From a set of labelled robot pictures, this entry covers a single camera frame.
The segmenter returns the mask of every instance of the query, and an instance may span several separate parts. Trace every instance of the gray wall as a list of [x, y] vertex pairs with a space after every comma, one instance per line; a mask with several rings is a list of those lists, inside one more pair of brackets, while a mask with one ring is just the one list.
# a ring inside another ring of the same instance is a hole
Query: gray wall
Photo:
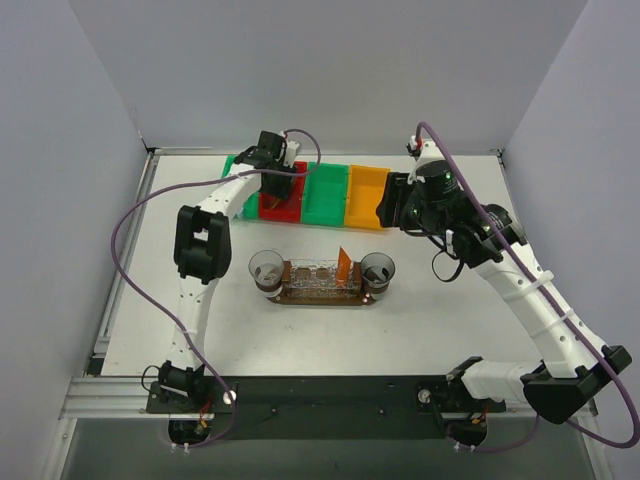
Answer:
[[[582, 318], [640, 359], [638, 128], [640, 3], [591, 0], [506, 149], [516, 208], [540, 261]], [[640, 402], [640, 365], [623, 379]], [[616, 389], [598, 396], [600, 425], [631, 428]], [[616, 478], [640, 455], [608, 450]]]
[[65, 0], [0, 5], [0, 465], [39, 478], [146, 153]]
[[148, 145], [263, 128], [398, 153], [421, 118], [504, 147], [586, 0], [70, 0]]

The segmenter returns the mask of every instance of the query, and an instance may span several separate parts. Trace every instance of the clear plastic container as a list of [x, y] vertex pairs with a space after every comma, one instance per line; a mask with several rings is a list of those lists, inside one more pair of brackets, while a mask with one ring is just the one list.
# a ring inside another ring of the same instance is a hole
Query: clear plastic container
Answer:
[[362, 259], [360, 270], [367, 290], [372, 294], [381, 294], [395, 275], [396, 265], [388, 255], [376, 252]]
[[357, 293], [353, 269], [349, 271], [346, 286], [336, 285], [336, 260], [290, 260], [293, 298], [344, 298]]
[[262, 250], [249, 260], [249, 272], [258, 287], [274, 287], [282, 281], [284, 260], [273, 250]]

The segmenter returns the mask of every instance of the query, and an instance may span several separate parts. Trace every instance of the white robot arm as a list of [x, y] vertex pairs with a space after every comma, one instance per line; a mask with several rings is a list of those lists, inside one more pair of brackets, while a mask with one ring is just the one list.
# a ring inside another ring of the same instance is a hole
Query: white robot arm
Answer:
[[242, 175], [260, 169], [295, 173], [294, 162], [300, 143], [284, 134], [262, 132], [256, 147], [236, 157], [228, 173], [235, 179], [220, 185], [195, 207], [184, 206], [178, 214], [174, 260], [180, 273], [180, 300], [177, 316], [185, 326], [176, 325], [166, 362], [160, 368], [160, 387], [173, 394], [202, 403], [197, 377], [204, 366], [189, 346], [187, 334], [199, 351], [204, 338], [213, 292], [231, 261], [229, 219], [236, 215], [251, 195], [264, 191], [286, 198], [293, 178], [269, 175]]
[[[618, 373], [631, 363], [624, 347], [609, 347], [571, 310], [554, 287], [553, 274], [537, 262], [520, 225], [499, 205], [482, 206], [517, 257], [533, 274], [531, 281], [507, 255], [491, 226], [437, 149], [411, 137], [407, 145], [416, 160], [409, 174], [390, 173], [378, 207], [383, 227], [399, 227], [424, 236], [452, 259], [468, 266], [509, 305], [540, 352], [541, 362], [499, 363], [474, 357], [447, 377], [460, 382], [474, 399], [529, 403], [543, 418], [563, 423], [598, 393], [611, 378], [589, 349], [567, 326], [571, 322]], [[559, 303], [560, 317], [539, 287]]]

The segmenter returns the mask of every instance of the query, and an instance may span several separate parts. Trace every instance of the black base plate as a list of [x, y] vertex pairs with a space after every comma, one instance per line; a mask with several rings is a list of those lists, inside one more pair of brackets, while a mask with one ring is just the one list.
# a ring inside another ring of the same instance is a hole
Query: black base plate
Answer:
[[[212, 434], [231, 420], [231, 407], [213, 377]], [[427, 439], [445, 436], [441, 413], [481, 412], [485, 402], [461, 395], [444, 375], [359, 377], [226, 377], [237, 393], [237, 415], [229, 439]], [[428, 403], [418, 392], [429, 390]], [[176, 402], [157, 382], [148, 413], [197, 413], [201, 406]], [[490, 402], [491, 412], [505, 411]]]

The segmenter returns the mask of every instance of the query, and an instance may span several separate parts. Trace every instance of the purple cable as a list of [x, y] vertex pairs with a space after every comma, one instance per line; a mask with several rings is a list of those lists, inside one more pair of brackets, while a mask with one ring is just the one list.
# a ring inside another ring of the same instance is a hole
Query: purple cable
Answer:
[[[449, 153], [449, 150], [447, 150], [447, 147], [445, 147], [440, 137], [438, 137], [438, 134], [433, 130], [431, 125], [429, 125], [427, 122], [420, 122], [418, 124], [416, 128], [416, 141], [418, 141], [418, 139], [420, 138], [420, 133], [423, 128], [429, 134], [429, 136], [434, 141], [436, 146], [440, 149], [440, 152], [442, 153], [445, 160], [449, 164], [449, 168], [451, 168], [451, 170], [453, 171], [453, 174], [457, 177], [458, 181], [460, 182], [460, 185], [462, 185], [462, 188], [467, 193], [469, 200], [477, 210], [478, 214], [491, 227], [491, 231], [493, 231], [494, 235], [496, 236], [500, 244], [507, 251], [509, 256], [513, 259], [513, 261], [516, 263], [516, 265], [522, 271], [522, 273], [529, 279], [530, 282], [532, 283], [535, 282], [536, 277], [531, 273], [531, 271], [529, 271], [527, 266], [518, 257], [518, 255], [513, 250], [513, 248], [511, 248], [511, 245], [509, 245], [509, 242], [507, 242], [507, 240], [504, 238], [504, 235], [502, 235], [500, 230], [496, 227], [495, 223], [493, 223], [493, 220], [491, 219], [491, 217], [489, 217], [489, 215], [484, 210], [484, 208], [482, 208], [482, 205], [480, 204], [476, 196], [473, 194], [471, 187], [469, 186], [467, 181], [464, 179], [464, 176], [460, 172], [460, 169], [458, 168], [455, 161], [453, 160], [451, 153]], [[542, 293], [544, 298], [549, 302], [549, 304], [554, 309], [554, 311], [558, 314], [558, 316], [564, 317], [565, 312], [562, 310], [562, 307], [560, 306], [558, 301], [553, 297], [551, 292], [549, 292], [549, 290], [544, 285], [540, 285], [538, 289], [540, 290], [540, 293]], [[575, 428], [576, 430], [587, 435], [588, 437], [591, 437], [594, 440], [597, 440], [598, 442], [601, 442], [610, 447], [631, 448], [635, 446], [638, 443], [638, 441], [640, 441], [640, 418], [638, 418], [638, 411], [636, 409], [636, 406], [633, 403], [631, 394], [622, 383], [622, 380], [620, 380], [620, 377], [616, 374], [613, 368], [611, 368], [611, 365], [609, 365], [609, 363], [603, 358], [600, 352], [598, 352], [598, 350], [591, 344], [591, 342], [589, 342], [589, 340], [582, 334], [580, 329], [576, 327], [573, 324], [573, 322], [569, 320], [568, 317], [564, 319], [564, 323], [567, 325], [569, 330], [571, 330], [571, 332], [576, 337], [578, 337], [578, 339], [584, 344], [584, 346], [587, 348], [587, 350], [589, 350], [591, 355], [594, 356], [594, 358], [598, 361], [598, 363], [602, 365], [602, 368], [604, 369], [604, 371], [607, 372], [607, 375], [609, 375], [609, 377], [611, 378], [615, 386], [620, 391], [620, 395], [622, 395], [622, 399], [624, 400], [624, 403], [627, 405], [627, 408], [629, 409], [629, 414], [631, 415], [631, 422], [633, 423], [633, 434], [631, 435], [631, 438], [626, 442], [616, 442], [613, 440], [609, 440], [608, 438], [602, 437], [590, 430], [587, 430], [586, 428], [578, 425], [572, 420], [567, 420], [567, 423], [571, 425], [573, 428]]]
[[[133, 212], [135, 212], [137, 208], [139, 208], [140, 206], [144, 205], [145, 203], [147, 203], [152, 198], [155, 198], [155, 197], [157, 197], [159, 195], [162, 195], [163, 193], [171, 192], [173, 190], [178, 190], [178, 189], [181, 189], [181, 188], [205, 187], [205, 186], [209, 186], [209, 185], [217, 185], [219, 183], [230, 182], [231, 180], [234, 180], [234, 179], [239, 178], [239, 177], [245, 177], [247, 175], [256, 175], [256, 174], [259, 174], [259, 173], [260, 174], [268, 173], [268, 174], [271, 174], [271, 175], [281, 175], [281, 176], [284, 176], [284, 177], [306, 177], [308, 175], [311, 175], [320, 166], [320, 160], [321, 160], [321, 157], [322, 157], [322, 154], [320, 153], [320, 145], [318, 144], [318, 141], [309, 132], [307, 132], [306, 130], [302, 130], [300, 128], [290, 128], [289, 130], [285, 130], [284, 133], [285, 133], [285, 136], [287, 136], [289, 133], [301, 133], [303, 135], [306, 135], [311, 140], [313, 145], [316, 147], [316, 151], [318, 152], [318, 160], [316, 162], [315, 167], [313, 167], [311, 170], [309, 170], [307, 172], [303, 172], [303, 173], [278, 172], [278, 171], [271, 171], [271, 170], [247, 170], [247, 171], [244, 171], [244, 172], [240, 172], [237, 175], [232, 175], [232, 176], [224, 177], [224, 178], [217, 178], [215, 180], [207, 180], [207, 181], [204, 181], [204, 182], [179, 183], [177, 185], [170, 185], [168, 187], [164, 187], [164, 188], [161, 188], [160, 190], [157, 190], [157, 191], [155, 191], [153, 193], [150, 193], [149, 195], [147, 195], [146, 197], [141, 199], [139, 202], [137, 202], [133, 207], [131, 207], [118, 220], [118, 222], [116, 223], [116, 226], [113, 228], [113, 232], [111, 233], [111, 259], [113, 260], [113, 263], [116, 266], [116, 270], [118, 270], [118, 273], [120, 273], [120, 275], [122, 276], [122, 279], [125, 282], [127, 282], [131, 288], [133, 288], [142, 298], [147, 300], [151, 305], [156, 307], [158, 310], [160, 310], [162, 313], [164, 313], [166, 316], [168, 316], [171, 320], [173, 320], [173, 322], [178, 326], [178, 328], [182, 332], [186, 331], [186, 327], [185, 327], [184, 323], [182, 323], [182, 321], [176, 315], [174, 315], [171, 311], [169, 311], [169, 309], [167, 307], [165, 307], [160, 302], [158, 302], [156, 299], [154, 299], [151, 295], [149, 295], [147, 292], [145, 292], [136, 282], [134, 282], [133, 279], [127, 274], [127, 272], [125, 272], [124, 268], [120, 264], [120, 259], [118, 258], [118, 252], [117, 252], [117, 248], [116, 248], [117, 239], [118, 239], [118, 232], [120, 231], [120, 227], [122, 227], [122, 224], [126, 221], [127, 218], [129, 218], [129, 215], [131, 215]], [[213, 437], [210, 437], [210, 438], [206, 439], [205, 441], [203, 441], [201, 443], [193, 445], [191, 448], [204, 447], [205, 445], [209, 445], [209, 444], [211, 444], [211, 443], [213, 443], [213, 442], [215, 442], [217, 440], [220, 440], [222, 437], [224, 437], [229, 432], [231, 432], [231, 430], [235, 426], [235, 422], [236, 422], [236, 402], [233, 400], [233, 395], [231, 393], [231, 389], [229, 388], [229, 385], [227, 385], [227, 383], [220, 376], [220, 374], [216, 371], [216, 369], [213, 368], [213, 366], [207, 361], [207, 359], [204, 357], [204, 355], [198, 350], [198, 348], [193, 343], [193, 340], [191, 340], [191, 337], [189, 336], [188, 333], [184, 333], [184, 338], [187, 341], [187, 343], [189, 344], [189, 347], [191, 347], [191, 350], [193, 350], [193, 353], [195, 354], [195, 356], [198, 357], [198, 359], [207, 368], [207, 370], [209, 370], [213, 374], [213, 376], [218, 381], [218, 383], [220, 383], [220, 385], [222, 385], [222, 388], [227, 393], [229, 398], [232, 399], [232, 401], [231, 401], [231, 423], [229, 424], [229, 426], [225, 430], [223, 430], [222, 432], [214, 435]]]
[[524, 437], [521, 440], [518, 440], [517, 442], [513, 442], [513, 443], [510, 443], [509, 445], [504, 445], [502, 447], [483, 447], [483, 446], [470, 447], [469, 445], [465, 445], [464, 443], [460, 443], [456, 439], [451, 437], [451, 427], [452, 426], [453, 426], [453, 424], [449, 424], [449, 427], [447, 427], [447, 436], [451, 440], [456, 442], [456, 445], [459, 445], [460, 448], [462, 448], [463, 450], [467, 450], [467, 451], [472, 452], [472, 453], [504, 453], [504, 452], [508, 452], [509, 450], [513, 450], [515, 448], [521, 447], [521, 446], [529, 443], [531, 440], [533, 440], [533, 437], [535, 437], [536, 433], [538, 433], [538, 427], [540, 426], [540, 415], [536, 415], [536, 419], [533, 422], [533, 427], [531, 427], [531, 431], [529, 432], [529, 434], [526, 437]]

